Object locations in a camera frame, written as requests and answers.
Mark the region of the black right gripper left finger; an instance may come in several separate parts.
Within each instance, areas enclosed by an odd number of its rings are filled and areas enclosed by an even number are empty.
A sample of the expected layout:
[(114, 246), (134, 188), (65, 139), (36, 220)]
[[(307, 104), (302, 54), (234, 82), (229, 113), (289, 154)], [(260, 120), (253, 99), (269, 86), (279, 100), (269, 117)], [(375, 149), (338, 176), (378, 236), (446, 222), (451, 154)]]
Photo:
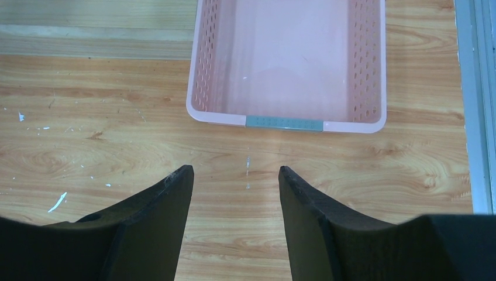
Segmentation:
[(181, 166), (75, 222), (1, 218), (2, 280), (173, 280), (194, 185)]

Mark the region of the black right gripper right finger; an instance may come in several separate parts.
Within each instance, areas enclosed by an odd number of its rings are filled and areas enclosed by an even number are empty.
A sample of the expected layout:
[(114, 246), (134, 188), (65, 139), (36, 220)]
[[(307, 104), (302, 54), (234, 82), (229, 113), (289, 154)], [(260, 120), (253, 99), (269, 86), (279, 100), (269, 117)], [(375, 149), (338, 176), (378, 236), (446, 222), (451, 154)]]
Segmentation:
[(494, 280), (493, 215), (424, 214), (390, 224), (278, 174), (293, 280)]

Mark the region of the pink plastic basket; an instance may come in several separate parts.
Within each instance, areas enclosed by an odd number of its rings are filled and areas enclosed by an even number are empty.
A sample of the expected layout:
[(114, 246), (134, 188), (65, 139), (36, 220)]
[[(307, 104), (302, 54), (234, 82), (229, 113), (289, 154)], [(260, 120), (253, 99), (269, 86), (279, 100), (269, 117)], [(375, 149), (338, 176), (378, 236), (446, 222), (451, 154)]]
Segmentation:
[(198, 1), (186, 107), (200, 122), (375, 133), (385, 1)]

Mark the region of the aluminium frame rail right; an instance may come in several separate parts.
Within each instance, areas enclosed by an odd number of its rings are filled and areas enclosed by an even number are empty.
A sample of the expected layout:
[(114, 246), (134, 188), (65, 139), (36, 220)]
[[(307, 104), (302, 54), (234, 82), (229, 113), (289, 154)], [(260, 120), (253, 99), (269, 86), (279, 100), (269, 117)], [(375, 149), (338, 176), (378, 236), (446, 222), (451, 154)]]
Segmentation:
[(473, 211), (495, 214), (495, 1), (454, 2)]

